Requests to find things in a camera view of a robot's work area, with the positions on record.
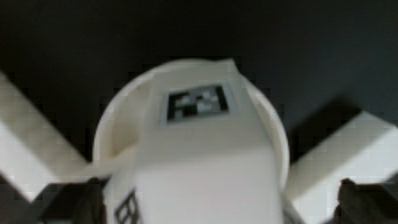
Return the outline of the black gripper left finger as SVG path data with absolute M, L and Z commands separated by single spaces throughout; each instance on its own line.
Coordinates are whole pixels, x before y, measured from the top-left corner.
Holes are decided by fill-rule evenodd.
M 51 184 L 44 189 L 50 204 L 39 216 L 41 224 L 107 224 L 103 185 L 98 178 L 87 182 Z

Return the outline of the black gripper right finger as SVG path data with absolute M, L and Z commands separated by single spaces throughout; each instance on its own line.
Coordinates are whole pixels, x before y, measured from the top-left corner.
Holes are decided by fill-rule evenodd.
M 332 224 L 398 224 L 398 183 L 341 180 Z

